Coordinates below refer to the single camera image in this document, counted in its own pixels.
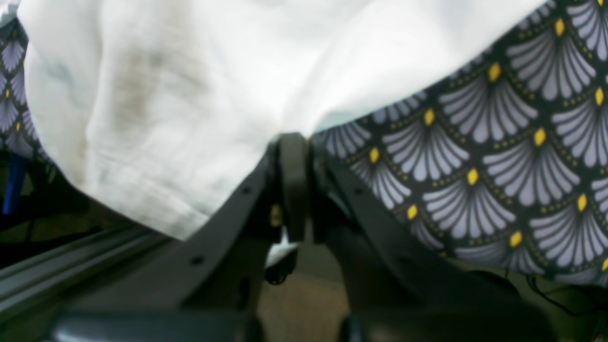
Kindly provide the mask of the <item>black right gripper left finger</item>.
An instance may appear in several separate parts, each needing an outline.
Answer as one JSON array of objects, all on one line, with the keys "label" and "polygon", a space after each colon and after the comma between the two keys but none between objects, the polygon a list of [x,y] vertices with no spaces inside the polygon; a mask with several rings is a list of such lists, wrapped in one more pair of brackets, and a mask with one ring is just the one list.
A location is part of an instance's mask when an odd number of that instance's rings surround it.
[{"label": "black right gripper left finger", "polygon": [[266,258],[282,228],[304,235],[305,138],[277,138],[189,240],[58,316],[53,342],[262,342]]}]

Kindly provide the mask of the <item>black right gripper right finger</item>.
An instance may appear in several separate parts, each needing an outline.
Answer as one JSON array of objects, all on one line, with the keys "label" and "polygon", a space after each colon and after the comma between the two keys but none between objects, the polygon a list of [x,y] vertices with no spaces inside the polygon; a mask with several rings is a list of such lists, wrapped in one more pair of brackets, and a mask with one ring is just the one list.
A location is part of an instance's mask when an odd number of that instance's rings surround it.
[{"label": "black right gripper right finger", "polygon": [[339,342],[555,342],[550,320],[430,251],[311,141],[313,240],[336,258],[350,313]]}]

